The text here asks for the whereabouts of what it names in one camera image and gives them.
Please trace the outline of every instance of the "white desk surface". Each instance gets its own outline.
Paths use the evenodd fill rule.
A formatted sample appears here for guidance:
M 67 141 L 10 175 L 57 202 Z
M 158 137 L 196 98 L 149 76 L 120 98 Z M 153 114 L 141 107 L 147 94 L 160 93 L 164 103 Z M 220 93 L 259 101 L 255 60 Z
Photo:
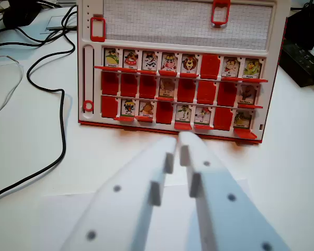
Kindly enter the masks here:
M 25 30 L 31 36 L 44 38 L 37 33 L 44 20 L 53 15 L 50 12 L 65 11 L 48 10 Z M 76 40 L 75 33 L 69 37 Z M 0 41 L 18 38 L 26 40 L 14 31 L 0 35 Z M 26 72 L 41 56 L 68 48 L 70 45 L 59 39 L 39 49 L 0 49 L 0 55 L 19 60 Z M 2 251 L 32 250 L 38 222 L 36 208 L 43 196 L 93 192 L 134 155 L 167 136 L 78 124 L 76 65 L 73 53 L 32 74 L 31 78 L 41 86 L 65 89 L 67 152 L 56 169 L 0 200 Z M 14 67 L 0 67 L 0 102 L 18 77 Z M 24 77 L 0 112 L 0 189 L 40 170 L 60 155 L 59 104 L 60 94 L 37 90 Z M 314 250 L 314 86 L 300 88 L 279 67 L 263 143 L 206 143 L 235 179 L 248 180 L 255 205 L 292 250 Z M 176 162 L 166 185 L 185 183 L 185 169 Z

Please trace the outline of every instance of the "character card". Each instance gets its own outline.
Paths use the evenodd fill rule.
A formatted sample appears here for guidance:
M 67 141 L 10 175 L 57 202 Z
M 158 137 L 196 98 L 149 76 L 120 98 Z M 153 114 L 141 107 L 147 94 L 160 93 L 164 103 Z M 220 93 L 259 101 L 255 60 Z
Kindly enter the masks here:
M 195 55 L 183 54 L 181 72 L 196 74 L 197 65 L 198 61 L 195 58 Z
M 176 121 L 190 122 L 191 109 L 188 105 L 177 105 Z
M 177 63 L 178 60 L 174 53 L 163 53 L 161 70 L 176 72 Z
M 161 78 L 159 83 L 159 96 L 160 97 L 174 97 L 174 81 L 170 78 Z
M 140 112 L 139 116 L 153 117 L 153 105 L 150 101 L 140 101 Z
M 123 99 L 121 101 L 121 116 L 135 116 L 135 103 L 132 99 Z
M 241 85 L 239 102 L 241 104 L 253 105 L 255 103 L 256 90 L 252 85 Z
M 124 50 L 124 68 L 137 70 L 138 55 L 135 50 Z
M 194 124 L 206 124 L 209 125 L 210 110 L 208 107 L 197 107 L 195 109 Z
M 158 58 L 153 51 L 143 51 L 142 70 L 156 71 Z
M 237 58 L 226 57 L 223 59 L 222 73 L 223 77 L 237 77 L 239 73 L 240 63 Z
M 245 59 L 243 77 L 259 78 L 261 73 L 261 64 L 259 59 Z
M 105 48 L 105 66 L 109 67 L 119 67 L 119 53 L 115 49 Z
M 236 111 L 234 127 L 249 129 L 251 118 L 249 111 Z

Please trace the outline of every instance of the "grid paper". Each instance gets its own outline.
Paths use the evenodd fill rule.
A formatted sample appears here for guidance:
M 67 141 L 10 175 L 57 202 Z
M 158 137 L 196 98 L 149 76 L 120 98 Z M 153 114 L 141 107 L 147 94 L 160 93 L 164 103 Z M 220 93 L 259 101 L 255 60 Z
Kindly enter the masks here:
M 265 50 L 272 7 L 230 5 L 227 25 L 214 28 L 212 3 L 104 0 L 107 39 Z M 226 8 L 216 8 L 214 21 Z

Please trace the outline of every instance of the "cartoon face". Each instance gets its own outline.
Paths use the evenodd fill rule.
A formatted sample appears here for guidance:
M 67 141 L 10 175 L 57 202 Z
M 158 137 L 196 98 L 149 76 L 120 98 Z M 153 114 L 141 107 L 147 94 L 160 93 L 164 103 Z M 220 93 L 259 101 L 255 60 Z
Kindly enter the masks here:
M 156 61 L 156 55 L 154 53 L 147 53 L 147 56 L 145 57 L 144 61 L 147 64 L 150 64 L 150 63 Z
M 135 103 L 131 99 L 128 99 L 124 104 L 125 110 L 127 112 L 133 111 L 134 106 L 135 106 Z
M 175 60 L 173 55 L 169 54 L 166 56 L 164 66 L 166 68 L 173 68 L 175 66 Z
M 166 93 L 174 91 L 174 82 L 171 79 L 165 78 L 161 81 L 161 88 Z
M 153 106 L 150 102 L 147 102 L 143 108 L 140 110 L 144 115 L 153 115 Z
M 138 55 L 134 52 L 129 52 L 129 54 L 125 58 L 129 61 L 136 61 L 138 59 Z
M 116 56 L 116 51 L 115 50 L 110 50 L 110 51 L 108 51 L 108 54 L 112 55 L 112 56 Z
M 192 56 L 189 56 L 183 62 L 183 66 L 184 66 L 184 68 L 186 70 L 190 71 L 190 70 L 194 69 L 197 66 L 197 61 Z
M 255 63 L 253 61 L 250 61 L 248 63 L 248 69 L 252 69 L 255 66 Z
M 233 69 L 235 64 L 236 64 L 236 60 L 228 60 L 226 62 L 226 68 L 231 70 L 231 69 Z
M 202 108 L 199 113 L 195 114 L 195 116 L 197 116 L 198 118 L 203 119 L 204 116 L 205 116 L 207 113 L 209 113 L 208 108 Z

